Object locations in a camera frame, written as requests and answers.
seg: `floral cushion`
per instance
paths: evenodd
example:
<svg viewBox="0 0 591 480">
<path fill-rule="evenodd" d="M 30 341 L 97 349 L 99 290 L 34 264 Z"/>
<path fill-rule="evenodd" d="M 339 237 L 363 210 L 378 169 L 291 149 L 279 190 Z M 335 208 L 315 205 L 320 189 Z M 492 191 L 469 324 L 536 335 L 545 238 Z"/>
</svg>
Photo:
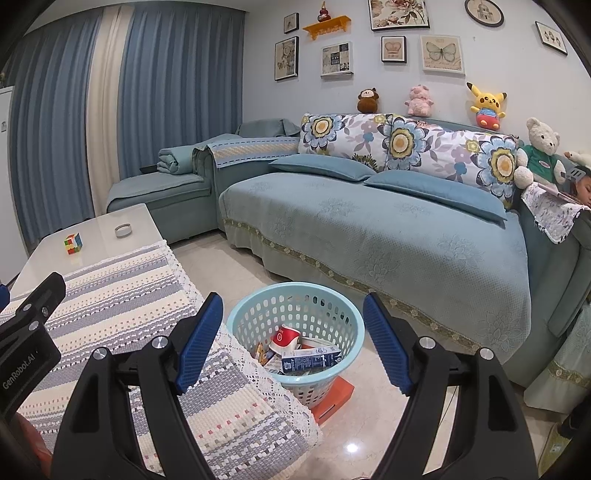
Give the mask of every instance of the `floral cushion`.
<svg viewBox="0 0 591 480">
<path fill-rule="evenodd" d="M 519 139 L 449 131 L 393 114 L 311 115 L 302 119 L 299 153 L 345 157 L 382 170 L 414 170 L 486 190 L 512 206 Z"/>
<path fill-rule="evenodd" d="M 392 115 L 312 115 L 301 121 L 299 153 L 350 158 L 377 172 L 385 169 Z"/>
<path fill-rule="evenodd" d="M 414 170 L 491 192 L 512 205 L 519 139 L 511 135 L 448 131 L 401 116 L 388 117 L 387 170 Z"/>
</svg>

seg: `metal screw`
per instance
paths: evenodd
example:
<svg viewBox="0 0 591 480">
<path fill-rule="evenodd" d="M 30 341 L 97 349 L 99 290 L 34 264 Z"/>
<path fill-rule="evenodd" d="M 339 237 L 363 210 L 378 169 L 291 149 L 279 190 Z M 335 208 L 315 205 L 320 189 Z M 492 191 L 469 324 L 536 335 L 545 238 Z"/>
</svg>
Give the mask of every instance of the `metal screw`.
<svg viewBox="0 0 591 480">
<path fill-rule="evenodd" d="M 106 348 L 97 348 L 93 353 L 92 356 L 95 360 L 102 360 L 104 357 L 107 356 L 107 349 Z"/>
<path fill-rule="evenodd" d="M 418 341 L 418 344 L 427 350 L 435 348 L 436 345 L 435 340 L 433 340 L 431 337 L 421 337 L 421 339 Z"/>
<path fill-rule="evenodd" d="M 152 340 L 152 346 L 154 348 L 164 348 L 168 345 L 168 339 L 166 337 L 156 337 Z"/>
<path fill-rule="evenodd" d="M 484 360 L 492 360 L 495 357 L 495 354 L 490 348 L 483 348 L 482 350 L 480 350 L 480 356 Z"/>
</svg>

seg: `white curtain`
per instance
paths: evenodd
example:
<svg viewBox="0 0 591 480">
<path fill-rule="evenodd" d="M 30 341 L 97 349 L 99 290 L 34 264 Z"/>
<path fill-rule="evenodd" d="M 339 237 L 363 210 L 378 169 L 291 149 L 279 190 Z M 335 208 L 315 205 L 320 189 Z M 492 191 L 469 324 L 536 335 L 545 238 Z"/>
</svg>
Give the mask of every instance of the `white curtain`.
<svg viewBox="0 0 591 480">
<path fill-rule="evenodd" d="M 96 37 L 86 104 L 86 153 L 95 215 L 106 213 L 109 190 L 119 181 L 117 102 L 119 73 L 129 22 L 130 5 L 106 7 Z"/>
</svg>

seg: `framed picture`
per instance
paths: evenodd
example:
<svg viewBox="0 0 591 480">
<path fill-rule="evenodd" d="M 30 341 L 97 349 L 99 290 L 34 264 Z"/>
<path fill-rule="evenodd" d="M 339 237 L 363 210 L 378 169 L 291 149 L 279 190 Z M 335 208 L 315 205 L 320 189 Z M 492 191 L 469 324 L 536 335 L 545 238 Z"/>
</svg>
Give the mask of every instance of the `framed picture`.
<svg viewBox="0 0 591 480">
<path fill-rule="evenodd" d="M 321 77 L 353 73 L 353 44 L 337 43 L 322 48 Z"/>
<path fill-rule="evenodd" d="M 548 45 L 549 47 L 558 50 L 565 55 L 569 54 L 569 52 L 566 50 L 562 33 L 540 22 L 536 22 L 535 26 L 538 27 L 538 33 L 540 34 L 540 39 L 544 45 Z"/>
<path fill-rule="evenodd" d="M 300 38 L 291 37 L 275 44 L 275 81 L 297 77 Z"/>
<path fill-rule="evenodd" d="M 421 35 L 423 69 L 465 75 L 460 37 Z"/>
<path fill-rule="evenodd" d="M 371 29 L 429 28 L 425 0 L 368 0 Z"/>
<path fill-rule="evenodd" d="M 468 15 L 487 27 L 500 27 L 505 22 L 503 12 L 491 0 L 466 0 L 465 7 Z"/>
<path fill-rule="evenodd" d="M 382 61 L 406 63 L 406 37 L 382 37 Z"/>
<path fill-rule="evenodd" d="M 283 19 L 283 33 L 295 32 L 300 29 L 300 14 L 291 14 Z"/>
</svg>

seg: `blue gripper pad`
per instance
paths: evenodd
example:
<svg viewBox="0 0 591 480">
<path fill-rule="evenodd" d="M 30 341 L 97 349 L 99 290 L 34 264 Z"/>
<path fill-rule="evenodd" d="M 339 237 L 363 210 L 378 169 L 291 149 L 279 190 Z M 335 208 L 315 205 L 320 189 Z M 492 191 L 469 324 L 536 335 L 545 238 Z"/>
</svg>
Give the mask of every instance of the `blue gripper pad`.
<svg viewBox="0 0 591 480">
<path fill-rule="evenodd" d="M 414 383 L 408 374 L 408 355 L 371 295 L 367 295 L 363 301 L 363 321 L 369 330 L 390 383 L 400 388 L 404 395 L 410 395 Z"/>
<path fill-rule="evenodd" d="M 197 315 L 200 316 L 200 320 L 178 359 L 178 376 L 175 383 L 181 393 L 185 393 L 199 379 L 207 354 L 220 328 L 223 317 L 223 301 L 220 295 L 214 294 L 211 301 L 204 304 Z"/>
</svg>

